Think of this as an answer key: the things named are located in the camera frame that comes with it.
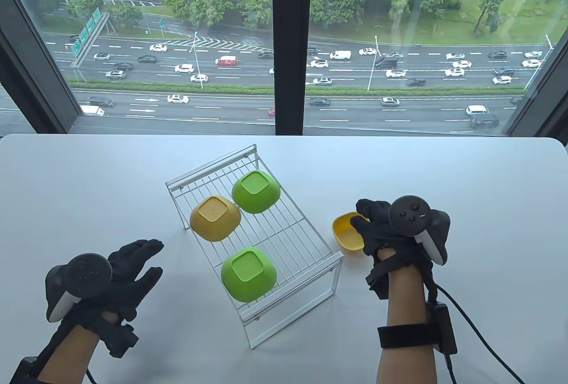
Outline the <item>person's right hand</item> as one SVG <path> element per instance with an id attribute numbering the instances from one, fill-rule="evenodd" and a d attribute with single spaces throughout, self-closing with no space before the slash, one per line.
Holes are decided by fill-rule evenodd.
<path id="1" fill-rule="evenodd" d="M 387 201 L 372 201 L 367 198 L 357 201 L 355 209 L 359 215 L 351 218 L 350 223 L 363 238 L 364 254 L 373 257 L 377 263 L 396 255 L 402 249 L 403 259 L 409 261 L 409 265 L 432 269 L 432 261 L 414 237 L 403 236 L 392 229 L 390 207 L 391 203 Z"/>

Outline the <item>person's left hand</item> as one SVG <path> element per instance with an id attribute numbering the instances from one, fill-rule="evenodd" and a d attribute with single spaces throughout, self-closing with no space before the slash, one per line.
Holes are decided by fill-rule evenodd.
<path id="1" fill-rule="evenodd" d="M 136 240 L 122 246 L 108 256 L 112 267 L 112 279 L 108 287 L 95 297 L 77 303 L 63 322 L 87 325 L 100 313 L 109 312 L 118 316 L 118 321 L 131 322 L 136 318 L 137 308 L 160 280 L 163 270 L 149 268 L 139 276 L 146 262 L 164 248 L 157 239 Z"/>

